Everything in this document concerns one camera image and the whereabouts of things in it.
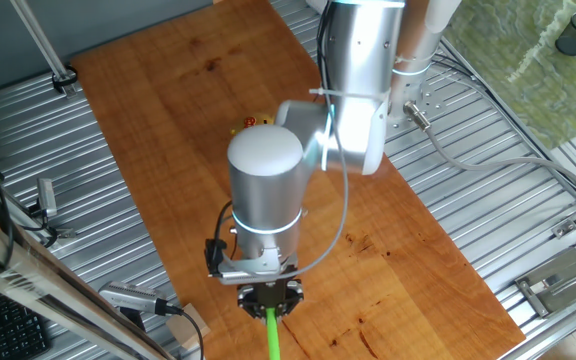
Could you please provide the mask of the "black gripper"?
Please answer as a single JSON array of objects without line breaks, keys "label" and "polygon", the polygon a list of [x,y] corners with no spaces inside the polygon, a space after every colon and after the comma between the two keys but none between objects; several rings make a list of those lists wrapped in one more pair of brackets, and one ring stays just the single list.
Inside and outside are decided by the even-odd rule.
[{"label": "black gripper", "polygon": [[263,319],[268,308],[274,308],[281,316],[287,316],[303,300],[300,279],[280,279],[274,283],[237,287],[237,304],[253,319]]}]

